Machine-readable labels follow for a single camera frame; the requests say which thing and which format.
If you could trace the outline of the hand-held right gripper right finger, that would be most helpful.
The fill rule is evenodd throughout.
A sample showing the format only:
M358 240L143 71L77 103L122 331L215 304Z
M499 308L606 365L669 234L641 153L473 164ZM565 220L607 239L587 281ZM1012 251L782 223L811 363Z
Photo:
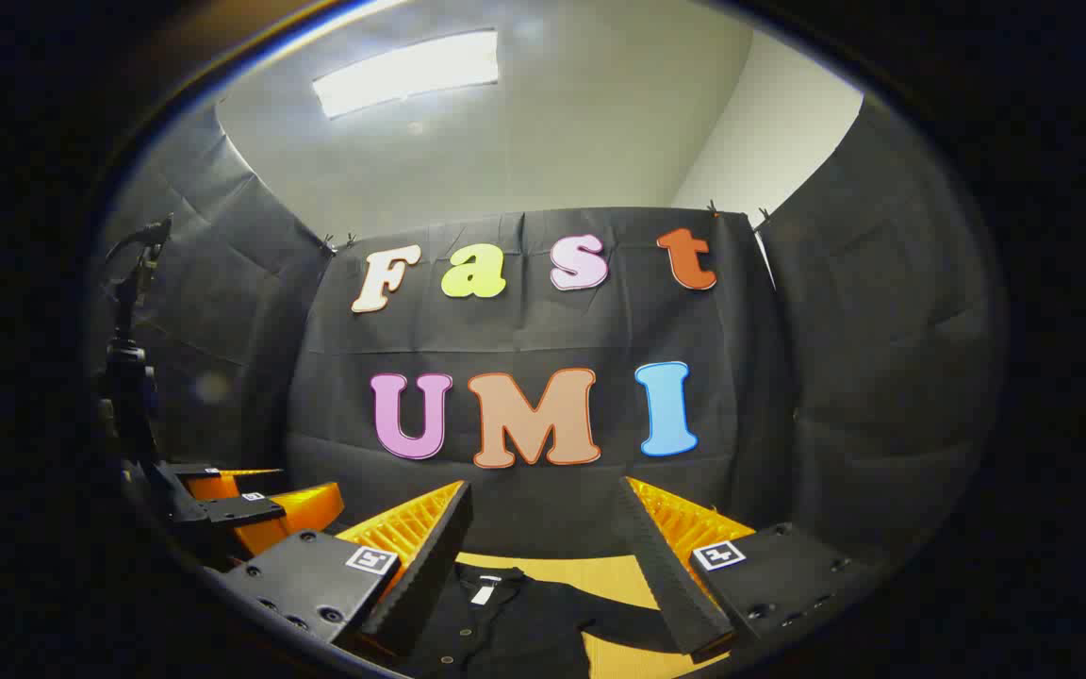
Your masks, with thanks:
M801 512L788 474L708 495L624 474L616 503L668 634L693 661L775 656L861 601L883 569L882 527Z

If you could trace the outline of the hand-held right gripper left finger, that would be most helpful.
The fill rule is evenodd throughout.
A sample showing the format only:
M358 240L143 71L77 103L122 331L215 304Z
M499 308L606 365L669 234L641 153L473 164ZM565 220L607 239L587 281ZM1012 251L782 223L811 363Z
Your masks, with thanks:
M233 596L319 643L405 656L435 607L471 524L455 481L339 535L304 532L220 573Z

